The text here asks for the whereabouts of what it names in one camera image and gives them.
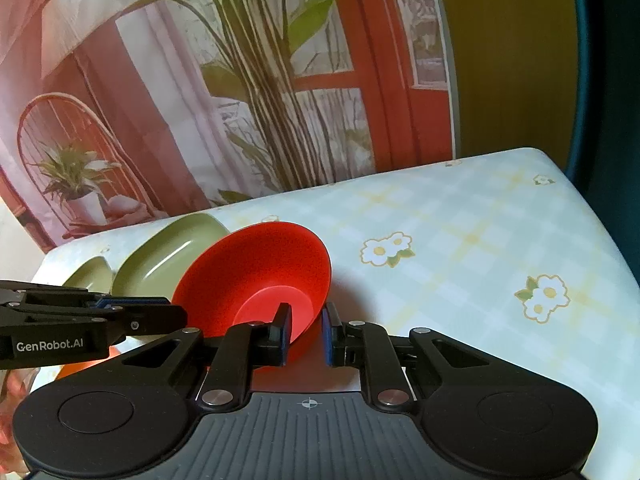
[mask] potted plant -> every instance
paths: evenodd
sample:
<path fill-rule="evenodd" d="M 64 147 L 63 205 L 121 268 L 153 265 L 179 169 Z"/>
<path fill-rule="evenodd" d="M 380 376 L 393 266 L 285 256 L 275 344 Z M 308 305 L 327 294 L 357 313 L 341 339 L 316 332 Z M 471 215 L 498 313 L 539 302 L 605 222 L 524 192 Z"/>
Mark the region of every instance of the potted plant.
<path fill-rule="evenodd" d="M 102 192 L 99 185 L 108 182 L 104 174 L 119 168 L 120 164 L 100 160 L 96 152 L 86 152 L 72 144 L 57 144 L 55 148 L 44 146 L 44 151 L 46 158 L 36 163 L 40 172 L 49 179 L 44 193 L 64 200 L 78 219 L 105 225 L 107 219 L 100 204 Z"/>

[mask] bowl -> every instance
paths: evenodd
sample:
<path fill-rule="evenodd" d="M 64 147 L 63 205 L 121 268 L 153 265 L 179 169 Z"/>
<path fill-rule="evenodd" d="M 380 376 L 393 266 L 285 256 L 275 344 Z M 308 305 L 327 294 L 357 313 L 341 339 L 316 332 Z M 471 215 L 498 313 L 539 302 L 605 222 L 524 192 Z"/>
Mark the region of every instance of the bowl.
<path fill-rule="evenodd" d="M 175 289 L 188 324 L 205 337 L 234 324 L 270 322 L 291 305 L 291 342 L 320 314 L 331 283 L 331 261 L 318 236 L 290 222 L 264 222 L 233 232 L 206 250 Z"/>

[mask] wall mural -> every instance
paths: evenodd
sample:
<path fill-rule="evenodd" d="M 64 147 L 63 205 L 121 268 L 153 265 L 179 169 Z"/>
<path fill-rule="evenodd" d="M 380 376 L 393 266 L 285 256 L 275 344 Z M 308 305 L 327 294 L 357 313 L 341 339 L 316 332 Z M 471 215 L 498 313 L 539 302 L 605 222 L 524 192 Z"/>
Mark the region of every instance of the wall mural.
<path fill-rule="evenodd" d="M 452 157 L 436 0 L 38 2 L 0 44 L 0 193 L 44 250 Z"/>

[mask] green dish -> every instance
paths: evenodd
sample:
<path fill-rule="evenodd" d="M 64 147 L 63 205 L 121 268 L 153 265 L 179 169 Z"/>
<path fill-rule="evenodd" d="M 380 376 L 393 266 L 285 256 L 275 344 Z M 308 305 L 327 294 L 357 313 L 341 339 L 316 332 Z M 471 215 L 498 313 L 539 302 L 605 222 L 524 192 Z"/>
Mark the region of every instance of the green dish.
<path fill-rule="evenodd" d="M 118 270 L 114 296 L 174 295 L 189 266 L 229 231 L 206 213 L 196 213 L 172 222 L 149 238 Z"/>
<path fill-rule="evenodd" d="M 64 286 L 87 288 L 91 292 L 106 292 L 111 290 L 113 271 L 107 260 L 96 256 L 85 261 L 64 283 Z"/>

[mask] checkered tablecloth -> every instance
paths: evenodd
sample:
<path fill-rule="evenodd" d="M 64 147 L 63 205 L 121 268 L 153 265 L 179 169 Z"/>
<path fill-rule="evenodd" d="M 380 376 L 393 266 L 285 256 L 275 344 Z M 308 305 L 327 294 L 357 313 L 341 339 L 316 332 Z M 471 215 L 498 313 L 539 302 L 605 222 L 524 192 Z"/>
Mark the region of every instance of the checkered tablecloth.
<path fill-rule="evenodd" d="M 313 230 L 331 256 L 330 298 L 345 320 L 395 335 L 427 326 L 575 388 L 600 424 L 584 474 L 640 478 L 640 290 L 596 215 L 542 152 L 376 174 L 209 213 L 230 231 L 277 220 Z M 124 231 L 140 245 L 167 222 Z M 118 231 L 56 249 L 34 280 L 62 283 L 100 253 L 117 269 L 137 246 L 122 248 Z M 317 350 L 292 374 L 260 384 L 352 387 L 348 371 L 316 372 Z"/>

